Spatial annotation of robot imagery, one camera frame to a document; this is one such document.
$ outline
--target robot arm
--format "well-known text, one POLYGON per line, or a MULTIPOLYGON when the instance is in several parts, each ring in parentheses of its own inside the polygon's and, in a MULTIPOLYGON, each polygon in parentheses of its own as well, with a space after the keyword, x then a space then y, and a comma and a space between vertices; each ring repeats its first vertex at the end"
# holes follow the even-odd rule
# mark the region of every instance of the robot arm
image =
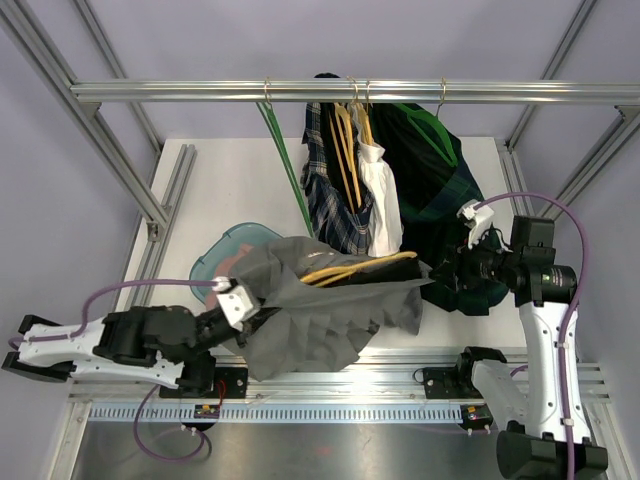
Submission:
POLYGON ((77 325, 61 326, 25 317, 23 342, 5 358, 3 369, 49 382, 147 381, 198 397, 212 390, 215 359, 209 349, 259 327, 258 302, 237 282, 215 279, 219 309, 194 316, 184 307, 133 307, 92 321, 82 335, 77 325), (60 340, 32 338, 63 335, 60 340))
POLYGON ((470 228, 466 246, 457 250, 446 271, 432 277, 451 288, 473 288, 479 280, 492 280, 509 287, 525 333, 528 353, 528 398, 518 390, 508 366, 495 359, 482 359, 467 351, 466 374, 477 389, 501 430, 498 463, 505 478, 565 478, 567 448, 576 451, 578 478, 592 478, 607 468, 606 450, 592 446, 585 420, 575 356, 577 312, 573 312, 566 341, 560 330, 575 294, 577 279, 570 267, 555 265, 553 221, 514 218, 510 250, 491 251, 479 243, 491 228, 493 212, 487 206, 475 210, 477 202, 459 212, 470 228), (569 419, 562 408, 559 348, 564 348, 567 372, 569 419), (571 422, 573 444, 567 445, 566 424, 571 422))

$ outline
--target teal basket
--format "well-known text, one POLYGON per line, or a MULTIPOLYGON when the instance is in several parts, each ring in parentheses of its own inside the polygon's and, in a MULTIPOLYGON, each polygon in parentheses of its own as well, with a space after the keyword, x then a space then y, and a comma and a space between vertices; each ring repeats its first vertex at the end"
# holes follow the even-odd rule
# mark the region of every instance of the teal basket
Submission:
MULTIPOLYGON (((224 232, 222 238, 196 260, 191 267, 189 280, 212 280, 220 262, 237 255, 241 245, 257 247, 278 238, 282 237, 259 223, 248 222, 236 225, 224 232)), ((205 303, 205 298, 211 293, 211 287, 191 287, 191 293, 205 303)))

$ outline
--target blue plaid shirt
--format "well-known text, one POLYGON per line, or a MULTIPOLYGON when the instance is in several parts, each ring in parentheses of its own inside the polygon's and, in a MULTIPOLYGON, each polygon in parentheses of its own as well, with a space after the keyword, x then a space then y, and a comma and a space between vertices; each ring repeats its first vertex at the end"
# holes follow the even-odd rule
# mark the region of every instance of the blue plaid shirt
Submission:
POLYGON ((308 103, 303 143, 309 160, 302 169, 302 186, 309 204, 313 233, 318 240, 341 253, 366 255, 371 243, 369 217, 373 195, 365 189, 356 213, 351 213, 342 195, 329 180, 327 158, 320 133, 320 104, 308 103))

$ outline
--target metal frame bar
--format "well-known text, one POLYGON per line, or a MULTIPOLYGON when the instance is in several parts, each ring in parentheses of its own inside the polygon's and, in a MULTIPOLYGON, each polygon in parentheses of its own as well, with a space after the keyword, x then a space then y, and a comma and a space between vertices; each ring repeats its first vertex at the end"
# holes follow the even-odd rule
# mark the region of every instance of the metal frame bar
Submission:
MULTIPOLYGON (((640 108, 619 107, 618 112, 619 117, 598 139, 560 189, 557 198, 565 205, 576 201, 640 129, 640 108)), ((561 213, 557 207, 545 205, 538 215, 557 220, 561 213)))
MULTIPOLYGON (((185 144, 180 148, 176 164, 173 167, 173 172, 171 173, 171 178, 169 179, 169 184, 167 185, 167 190, 162 200, 162 206, 168 212, 169 221, 167 227, 162 232, 162 236, 157 241, 147 242, 140 266, 136 272, 136 280, 157 278, 158 276, 160 266, 167 252, 167 247, 169 246, 169 241, 171 240, 173 226, 180 211, 182 198, 187 190, 187 184, 191 177, 196 156, 195 146, 185 144)), ((152 293, 153 287, 150 285, 132 289, 127 297, 125 308, 129 309, 132 306, 148 305, 152 293)))
MULTIPOLYGON (((94 403, 90 422, 132 422, 139 401, 94 403)), ((188 422, 208 423, 210 418, 195 416, 196 402, 158 401, 141 412, 144 423, 188 422)), ((460 405, 444 401, 408 401, 404 404, 363 405, 361 403, 261 403, 252 405, 226 401, 216 420, 219 423, 296 424, 296 423, 395 423, 395 424, 458 424, 462 423, 460 405)))
MULTIPOLYGON (((582 33, 582 30, 591 17, 597 3, 598 0, 582 0, 582 3, 576 10, 573 18, 567 26, 567 29, 562 35, 560 42, 558 42, 558 46, 553 52, 549 63, 545 67, 544 72, 540 77, 541 80, 551 80, 558 74, 560 67, 562 67, 564 61, 567 59, 571 48, 575 44, 580 33, 582 33)), ((537 107, 535 105, 528 105, 520 115, 513 132, 509 135, 509 139, 507 140, 509 151, 512 152, 516 147, 516 144, 522 137, 527 125, 529 125, 536 109, 537 107)))
POLYGON ((65 429, 60 436, 56 454, 53 456, 47 477, 49 480, 71 479, 90 414, 91 402, 67 405, 65 429))
POLYGON ((329 102, 369 91, 372 103, 553 103, 640 105, 640 83, 502 82, 449 80, 220 80, 78 81, 80 102, 329 102))
MULTIPOLYGON (((496 148, 500 157, 502 174, 510 192, 526 192, 527 185, 520 168, 520 162, 516 152, 510 152, 505 142, 496 140, 496 148)), ((533 205, 529 197, 516 197, 511 199, 511 206, 516 215, 531 216, 534 214, 533 205)))
POLYGON ((0 25, 73 119, 145 219, 164 228, 167 215, 99 112, 87 111, 71 93, 75 75, 25 2, 0 0, 0 25))
MULTIPOLYGON (((84 26, 91 35, 96 48, 100 52, 105 64, 111 70, 113 76, 116 78, 127 78, 124 67, 118 59, 118 56, 109 41, 109 37, 107 37, 107 34, 105 33, 98 16, 95 14, 93 7, 89 3, 89 0, 71 0, 71 4, 76 8, 78 15, 82 19, 84 26)), ((156 157, 159 158, 162 153, 163 141, 149 119, 144 107, 139 103, 130 103, 129 109, 138 122, 140 129, 147 137, 149 145, 151 145, 156 157)))
POLYGON ((609 468, 603 478, 606 480, 628 480, 638 478, 634 471, 632 456, 626 445, 615 434, 619 425, 611 404, 591 403, 584 406, 596 445, 606 445, 609 468))
MULTIPOLYGON (((412 374, 419 368, 450 367, 456 363, 454 354, 414 355, 363 355, 358 363, 339 372, 288 373, 262 382, 249 381, 247 398, 241 403, 288 403, 288 404, 388 404, 397 405, 428 401, 424 398, 424 387, 412 374)), ((526 363, 526 355, 518 350, 505 350, 507 361, 513 366, 526 363)), ((217 364, 225 366, 245 365, 242 357, 216 355, 217 364)), ((610 402, 607 386, 597 364, 579 363, 578 377, 582 400, 585 403, 610 402)), ((527 393, 528 374, 522 372, 515 378, 519 388, 527 393)), ((134 382, 82 381, 73 384, 70 398, 75 401, 135 401, 149 391, 149 386, 134 382)), ((183 399, 181 403, 201 403, 198 399, 183 399)), ((452 399, 450 403, 468 404, 469 399, 452 399)))

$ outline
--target white table surface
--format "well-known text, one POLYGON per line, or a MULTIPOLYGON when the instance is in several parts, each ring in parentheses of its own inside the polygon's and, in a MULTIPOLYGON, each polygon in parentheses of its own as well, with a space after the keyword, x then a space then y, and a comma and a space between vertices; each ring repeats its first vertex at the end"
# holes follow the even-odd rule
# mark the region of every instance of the white table surface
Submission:
MULTIPOLYGON (((493 138, 463 137, 462 149, 486 198, 507 191, 493 138)), ((291 163, 299 174, 307 147, 299 138, 285 139, 291 163)), ((273 141, 260 139, 170 139, 164 146, 152 190, 162 198, 180 147, 194 144, 197 158, 159 278, 189 278, 193 263, 230 227, 261 223, 282 236, 307 235, 298 204, 273 141)), ((495 225, 505 238, 511 232, 513 211, 508 201, 492 206, 495 225)), ((126 278, 134 277, 146 243, 141 226, 126 278)), ((123 308, 125 295, 119 308, 123 308)), ((156 287, 152 305, 183 305, 204 310, 188 287, 156 287)), ((362 352, 402 354, 403 351, 442 351, 467 345, 495 348, 525 347, 524 333, 511 295, 487 317, 448 313, 424 302, 420 334, 382 328, 362 352)))

